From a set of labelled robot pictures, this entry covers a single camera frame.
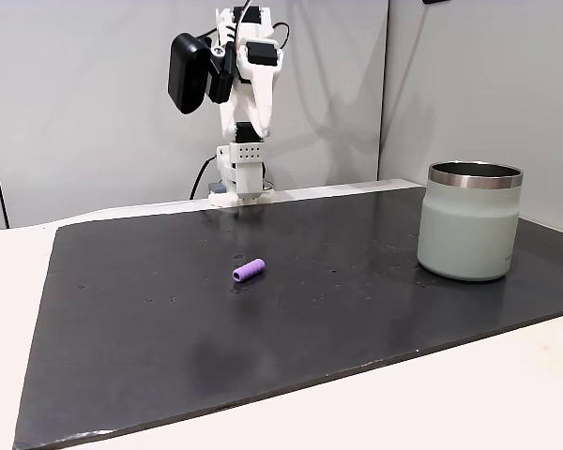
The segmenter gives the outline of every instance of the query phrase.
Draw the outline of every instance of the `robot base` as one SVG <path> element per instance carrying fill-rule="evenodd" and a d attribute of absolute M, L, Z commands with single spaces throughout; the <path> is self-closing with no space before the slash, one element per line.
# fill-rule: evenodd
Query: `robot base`
<path fill-rule="evenodd" d="M 273 189 L 268 189 L 256 199 L 239 199 L 235 192 L 225 192 L 221 194 L 211 192 L 208 195 L 208 200 L 210 201 L 210 204 L 219 208 L 233 208 L 249 204 L 272 203 L 274 192 L 275 191 Z"/>

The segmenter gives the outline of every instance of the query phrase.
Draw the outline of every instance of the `power cord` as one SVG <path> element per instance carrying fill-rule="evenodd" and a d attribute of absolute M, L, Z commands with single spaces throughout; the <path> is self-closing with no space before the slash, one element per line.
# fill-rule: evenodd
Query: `power cord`
<path fill-rule="evenodd" d="M 203 164 L 202 169 L 198 172 L 198 176 L 196 177 L 196 181 L 194 182 L 194 187 L 191 190 L 191 194 L 190 194 L 190 200 L 194 200 L 194 195 L 196 195 L 196 189 L 198 188 L 198 184 L 200 183 L 200 179 L 203 177 L 203 173 L 206 170 L 206 166 L 208 166 L 208 163 L 210 161 L 212 161 L 213 159 L 215 159 L 217 157 L 217 155 L 215 155 L 214 157 L 210 157 L 209 159 L 207 159 L 205 161 L 205 164 Z"/>
<path fill-rule="evenodd" d="M 212 35 L 213 33 L 215 33 L 217 31 L 217 28 L 213 28 L 212 30 L 208 30 L 206 33 L 203 33 L 202 35 L 196 37 L 197 39 L 200 38 L 206 38 L 207 36 Z"/>
<path fill-rule="evenodd" d="M 286 22 L 277 22 L 275 25 L 273 25 L 273 29 L 275 30 L 278 26 L 282 26 L 282 25 L 286 27 L 288 32 L 285 35 L 285 41 L 281 45 L 280 49 L 283 49 L 283 47 L 285 47 L 285 44 L 288 43 L 288 39 L 290 38 L 290 25 L 288 25 Z"/>

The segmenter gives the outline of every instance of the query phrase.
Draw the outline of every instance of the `white table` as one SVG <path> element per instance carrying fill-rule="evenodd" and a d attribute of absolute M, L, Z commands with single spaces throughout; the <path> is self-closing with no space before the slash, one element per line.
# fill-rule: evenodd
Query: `white table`
<path fill-rule="evenodd" d="M 411 188 L 402 180 L 276 193 L 276 202 Z M 0 449 L 12 445 L 53 238 L 87 220 L 210 209 L 116 208 L 0 231 Z M 563 318 L 83 450 L 563 449 Z"/>

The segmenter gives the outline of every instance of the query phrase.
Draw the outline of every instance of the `mint green tumbler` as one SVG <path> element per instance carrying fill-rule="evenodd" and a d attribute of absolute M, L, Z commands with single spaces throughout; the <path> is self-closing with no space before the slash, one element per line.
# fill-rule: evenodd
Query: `mint green tumbler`
<path fill-rule="evenodd" d="M 500 278 L 510 268 L 524 174 L 484 162 L 432 164 L 421 209 L 418 259 L 438 275 Z"/>

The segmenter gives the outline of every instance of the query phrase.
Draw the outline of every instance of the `purple foam block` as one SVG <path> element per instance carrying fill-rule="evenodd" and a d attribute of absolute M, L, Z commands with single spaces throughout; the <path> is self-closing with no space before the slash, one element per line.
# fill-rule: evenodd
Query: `purple foam block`
<path fill-rule="evenodd" d="M 234 280 L 238 283 L 242 281 L 254 277 L 256 274 L 263 272 L 265 269 L 265 262 L 259 258 L 254 261 L 249 262 L 248 264 L 244 264 L 242 267 L 238 267 L 234 271 Z"/>

